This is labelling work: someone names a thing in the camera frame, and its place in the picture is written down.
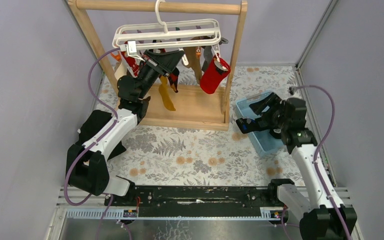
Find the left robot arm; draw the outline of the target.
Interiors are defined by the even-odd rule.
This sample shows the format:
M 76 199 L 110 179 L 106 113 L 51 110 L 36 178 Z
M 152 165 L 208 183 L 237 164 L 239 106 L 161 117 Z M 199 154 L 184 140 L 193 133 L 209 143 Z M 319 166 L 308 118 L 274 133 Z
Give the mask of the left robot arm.
M 134 202 L 132 183 L 109 173 L 107 162 L 111 154 L 119 155 L 122 139 L 145 118 L 150 88 L 159 77 L 172 74 L 183 55 L 183 50 L 163 53 L 146 50 L 138 75 L 119 78 L 118 108 L 93 111 L 80 129 L 79 141 L 68 149 L 65 188 L 73 186 L 94 196 L 116 195 L 124 206 Z

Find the white hanger clip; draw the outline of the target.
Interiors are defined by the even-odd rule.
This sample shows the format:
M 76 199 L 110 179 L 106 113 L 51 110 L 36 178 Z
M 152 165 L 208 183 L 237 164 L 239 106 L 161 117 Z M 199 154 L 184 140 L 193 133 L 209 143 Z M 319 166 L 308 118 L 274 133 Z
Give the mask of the white hanger clip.
M 223 72 L 228 72 L 230 67 L 221 57 L 220 46 L 218 44 L 211 46 L 213 52 L 213 61 L 215 66 Z

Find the red snowman sock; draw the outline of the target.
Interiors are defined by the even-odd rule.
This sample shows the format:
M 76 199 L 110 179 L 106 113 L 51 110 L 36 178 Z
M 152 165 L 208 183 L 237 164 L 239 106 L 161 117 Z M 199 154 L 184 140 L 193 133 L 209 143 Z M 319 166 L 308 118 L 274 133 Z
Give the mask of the red snowman sock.
M 221 57 L 213 57 L 204 72 L 200 87 L 206 94 L 214 94 L 222 80 L 231 73 L 230 65 Z

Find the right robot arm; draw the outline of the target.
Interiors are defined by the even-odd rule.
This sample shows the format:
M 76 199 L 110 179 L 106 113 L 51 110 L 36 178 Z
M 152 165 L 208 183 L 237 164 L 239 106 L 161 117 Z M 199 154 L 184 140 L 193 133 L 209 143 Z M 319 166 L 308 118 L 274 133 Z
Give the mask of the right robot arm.
M 306 101 L 296 97 L 281 99 L 274 92 L 249 105 L 254 117 L 236 120 L 242 133 L 278 130 L 278 137 L 294 159 L 304 180 L 308 197 L 292 183 L 267 191 L 273 206 L 284 203 L 299 221 L 303 240 L 350 240 L 357 213 L 346 207 L 324 169 L 321 144 L 306 127 Z

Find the black sock with blue patch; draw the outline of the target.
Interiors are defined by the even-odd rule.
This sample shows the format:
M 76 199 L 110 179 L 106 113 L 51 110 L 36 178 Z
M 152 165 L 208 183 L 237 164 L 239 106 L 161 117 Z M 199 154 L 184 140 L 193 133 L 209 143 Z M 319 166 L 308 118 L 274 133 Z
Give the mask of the black sock with blue patch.
M 235 120 L 236 125 L 238 126 L 242 134 L 248 134 L 251 132 L 259 132 L 262 130 L 259 119 L 252 118 L 238 118 Z

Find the white plastic sock hanger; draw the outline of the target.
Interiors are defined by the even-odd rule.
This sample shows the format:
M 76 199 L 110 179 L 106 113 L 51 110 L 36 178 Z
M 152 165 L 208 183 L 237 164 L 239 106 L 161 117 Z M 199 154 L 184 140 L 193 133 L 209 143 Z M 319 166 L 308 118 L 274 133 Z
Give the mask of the white plastic sock hanger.
M 162 21 L 160 3 L 154 5 L 156 23 L 125 24 L 114 33 L 112 46 L 119 48 L 135 41 L 138 49 L 214 46 L 222 40 L 219 22 L 212 18 Z

